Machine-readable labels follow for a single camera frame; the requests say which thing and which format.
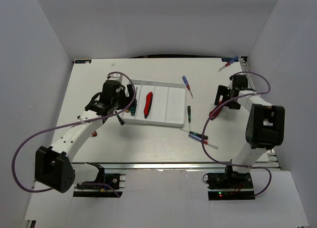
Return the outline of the long green screwdriver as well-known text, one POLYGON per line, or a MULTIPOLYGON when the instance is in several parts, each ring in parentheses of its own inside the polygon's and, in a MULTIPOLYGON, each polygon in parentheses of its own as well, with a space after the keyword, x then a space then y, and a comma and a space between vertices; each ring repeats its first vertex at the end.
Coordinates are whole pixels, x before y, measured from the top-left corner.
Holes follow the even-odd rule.
POLYGON ((130 105, 129 112, 130 112, 131 116, 135 116, 136 108, 137 108, 137 97, 135 97, 135 100, 134 100, 133 103, 130 105))

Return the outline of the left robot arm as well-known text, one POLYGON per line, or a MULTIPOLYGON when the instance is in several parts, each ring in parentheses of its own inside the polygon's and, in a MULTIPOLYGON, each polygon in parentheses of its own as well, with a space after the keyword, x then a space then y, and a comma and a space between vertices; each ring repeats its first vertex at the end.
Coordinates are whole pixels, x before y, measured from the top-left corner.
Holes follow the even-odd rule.
POLYGON ((124 86, 116 80, 106 80, 101 92, 85 106, 78 124, 49 147, 41 146, 35 155, 35 180, 61 193, 73 184, 99 188, 105 185, 105 170, 96 163, 72 164, 82 145, 109 117, 129 108, 136 99, 133 83, 124 86))

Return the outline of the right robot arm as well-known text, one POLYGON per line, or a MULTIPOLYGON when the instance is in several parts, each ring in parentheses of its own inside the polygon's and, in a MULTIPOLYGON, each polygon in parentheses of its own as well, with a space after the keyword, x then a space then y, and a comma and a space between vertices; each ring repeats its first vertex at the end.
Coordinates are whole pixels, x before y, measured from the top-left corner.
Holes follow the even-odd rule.
POLYGON ((249 87, 246 75, 230 76, 229 86, 218 86, 215 97, 216 108, 210 112, 214 119, 222 108, 249 112, 246 125, 246 143, 226 166, 224 183, 234 188, 246 177, 255 162, 268 150, 282 144, 284 139, 285 109, 261 98, 261 94, 249 87))

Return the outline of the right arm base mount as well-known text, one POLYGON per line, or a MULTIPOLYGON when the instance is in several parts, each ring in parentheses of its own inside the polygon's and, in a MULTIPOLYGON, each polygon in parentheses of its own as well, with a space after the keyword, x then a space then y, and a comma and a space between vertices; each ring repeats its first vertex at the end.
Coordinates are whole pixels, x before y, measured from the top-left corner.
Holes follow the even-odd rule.
POLYGON ((229 177, 225 173, 207 173, 202 180, 208 185, 209 201, 255 199, 250 173, 245 178, 229 177))

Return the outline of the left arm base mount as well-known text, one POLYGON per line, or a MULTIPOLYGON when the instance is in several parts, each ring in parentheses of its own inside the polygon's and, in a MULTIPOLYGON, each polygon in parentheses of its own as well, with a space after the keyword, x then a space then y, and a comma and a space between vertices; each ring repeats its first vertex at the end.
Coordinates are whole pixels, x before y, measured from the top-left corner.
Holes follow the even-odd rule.
POLYGON ((107 172, 96 163, 74 165, 74 197, 120 198, 125 185, 125 174, 107 172))

